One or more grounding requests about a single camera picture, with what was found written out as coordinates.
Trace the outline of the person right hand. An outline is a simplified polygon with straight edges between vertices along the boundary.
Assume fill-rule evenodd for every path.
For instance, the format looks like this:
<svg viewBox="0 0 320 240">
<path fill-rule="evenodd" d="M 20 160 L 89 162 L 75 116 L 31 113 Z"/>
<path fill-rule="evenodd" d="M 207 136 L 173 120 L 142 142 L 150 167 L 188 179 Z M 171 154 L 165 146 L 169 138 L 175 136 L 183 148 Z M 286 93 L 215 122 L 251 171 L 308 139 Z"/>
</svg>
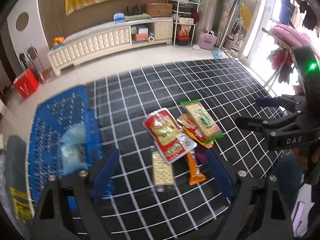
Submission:
<svg viewBox="0 0 320 240">
<path fill-rule="evenodd" d="M 308 169 L 309 158 L 311 158 L 313 163 L 317 163 L 319 161 L 319 148 L 317 148 L 316 152 L 313 154 L 307 152 L 303 153 L 298 148 L 293 148 L 292 153 L 295 155 L 298 166 L 305 171 Z"/>
</svg>

